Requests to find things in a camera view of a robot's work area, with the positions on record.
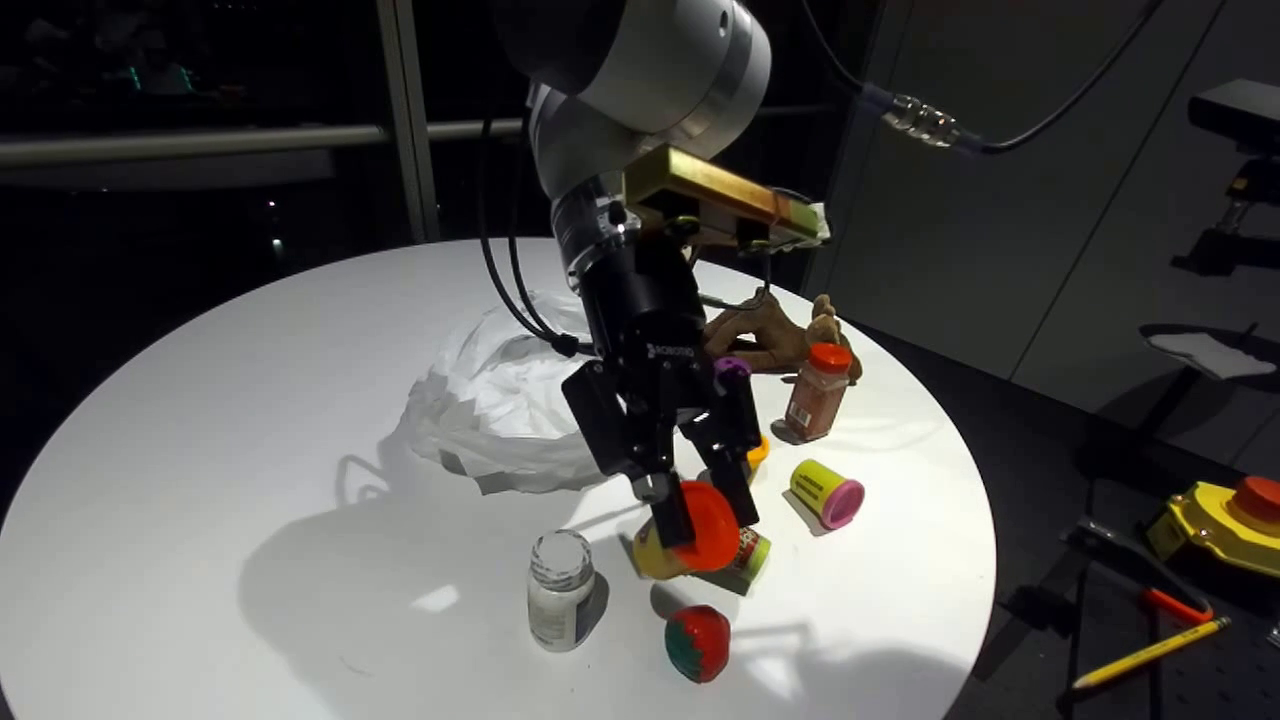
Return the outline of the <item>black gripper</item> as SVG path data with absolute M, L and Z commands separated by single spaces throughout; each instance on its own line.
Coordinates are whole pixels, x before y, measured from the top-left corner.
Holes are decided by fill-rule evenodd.
M 662 547 L 697 542 L 673 438 L 683 432 L 738 528 L 754 524 L 753 466 L 759 422 L 747 377 L 714 377 L 691 265 L 677 247 L 628 244 L 576 277 L 595 356 L 565 401 L 604 477 L 624 471 L 652 507 Z

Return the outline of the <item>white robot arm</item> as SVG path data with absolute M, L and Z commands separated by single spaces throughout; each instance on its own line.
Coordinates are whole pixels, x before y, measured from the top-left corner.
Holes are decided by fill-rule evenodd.
M 565 381 L 604 477 L 624 471 L 662 547 L 697 542 L 673 459 L 683 432 L 712 485 L 745 496 L 745 445 L 702 352 L 688 229 L 645 229 L 624 169 L 654 149 L 712 162 L 754 115 L 771 39 L 738 0 L 488 0 L 532 84 L 529 146 L 595 356 Z

